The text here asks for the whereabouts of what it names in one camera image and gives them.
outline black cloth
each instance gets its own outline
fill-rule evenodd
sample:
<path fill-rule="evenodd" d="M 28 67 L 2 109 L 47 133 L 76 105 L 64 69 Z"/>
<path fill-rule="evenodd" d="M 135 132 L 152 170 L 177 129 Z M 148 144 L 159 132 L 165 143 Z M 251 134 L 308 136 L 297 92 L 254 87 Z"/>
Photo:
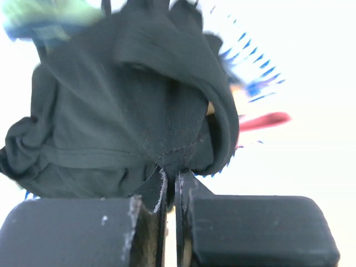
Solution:
<path fill-rule="evenodd" d="M 220 171 L 239 133 L 220 46 L 185 0 L 129 0 L 34 70 L 0 171 L 40 197 L 127 196 L 157 166 L 170 181 Z"/>

